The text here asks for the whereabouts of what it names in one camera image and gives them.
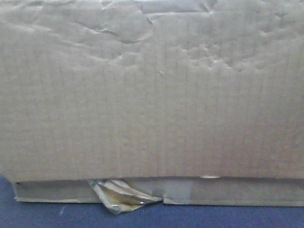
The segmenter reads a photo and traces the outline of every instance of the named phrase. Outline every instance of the floor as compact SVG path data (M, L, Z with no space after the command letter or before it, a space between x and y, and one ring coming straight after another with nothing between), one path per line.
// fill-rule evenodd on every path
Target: floor
M0 228L304 228L304 208L156 203L118 216L102 204L24 203L0 176Z

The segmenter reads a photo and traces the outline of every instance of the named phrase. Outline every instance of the cardboard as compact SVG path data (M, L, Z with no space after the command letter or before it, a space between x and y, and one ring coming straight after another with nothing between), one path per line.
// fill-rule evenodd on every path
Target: cardboard
M304 206L304 181L296 179L156 177L14 183L26 202L103 202L113 213L147 203Z
M10 181L304 178L300 0L0 1Z

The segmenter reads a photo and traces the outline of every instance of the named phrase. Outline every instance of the crumpled cardboard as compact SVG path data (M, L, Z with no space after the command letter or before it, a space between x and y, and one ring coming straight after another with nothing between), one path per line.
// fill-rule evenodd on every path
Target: crumpled cardboard
M0 31L12 182L304 178L301 0L2 0Z

